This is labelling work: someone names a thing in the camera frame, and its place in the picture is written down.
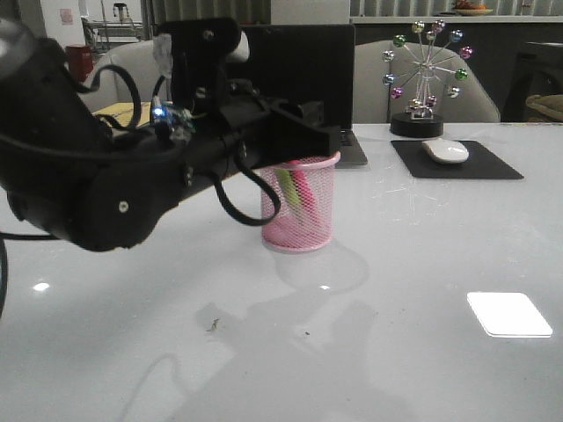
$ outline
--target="screw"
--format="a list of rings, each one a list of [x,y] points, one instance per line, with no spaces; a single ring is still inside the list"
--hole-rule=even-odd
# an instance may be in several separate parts
[[[192,183],[194,182],[193,175],[194,175],[194,169],[192,167],[188,167],[186,174],[184,175],[184,183],[186,183],[187,187],[192,186]]]
[[[212,41],[215,38],[215,33],[210,29],[206,29],[203,31],[202,36],[205,41]]]
[[[127,211],[129,211],[128,202],[126,200],[120,201],[120,205],[118,206],[118,209],[120,210],[120,213],[122,213],[122,214],[127,213]]]
[[[205,86],[197,86],[195,88],[195,97],[197,98],[206,98],[208,96],[208,90]]]

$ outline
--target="black mouse pad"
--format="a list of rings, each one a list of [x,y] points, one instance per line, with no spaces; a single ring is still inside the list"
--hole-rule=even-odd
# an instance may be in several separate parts
[[[458,164],[437,163],[423,149],[422,141],[391,141],[391,144],[416,178],[523,178],[477,141],[460,142],[469,151],[469,158]]]

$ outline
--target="laptop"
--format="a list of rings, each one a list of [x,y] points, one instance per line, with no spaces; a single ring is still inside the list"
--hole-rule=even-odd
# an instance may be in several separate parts
[[[243,25],[250,57],[230,63],[231,78],[245,78],[268,97],[303,104],[322,101],[324,126],[340,126],[337,167],[368,162],[352,131],[355,28],[353,25]]]

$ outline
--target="robotic arm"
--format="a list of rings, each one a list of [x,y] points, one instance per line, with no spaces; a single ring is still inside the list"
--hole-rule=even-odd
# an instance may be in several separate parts
[[[60,46],[0,19],[0,186],[19,220],[90,251],[129,248],[214,185],[233,217],[258,225],[230,204],[221,180],[242,171],[268,189],[250,169],[338,150],[338,128],[229,81],[225,57],[241,38],[233,20],[170,22],[158,33],[171,41],[172,108],[113,136],[78,97]],[[197,119],[187,125],[172,109]]]

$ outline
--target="black base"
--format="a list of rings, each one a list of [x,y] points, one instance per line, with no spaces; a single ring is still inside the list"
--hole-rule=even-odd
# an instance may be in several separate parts
[[[391,141],[406,168],[416,178],[477,178],[521,179],[523,175],[510,167],[477,141],[460,141],[469,151],[469,159],[463,163],[441,164],[430,158],[416,140]]]
[[[409,138],[436,138],[443,134],[443,119],[435,114],[432,120],[413,120],[410,113],[397,113],[391,116],[390,130],[392,134]]]

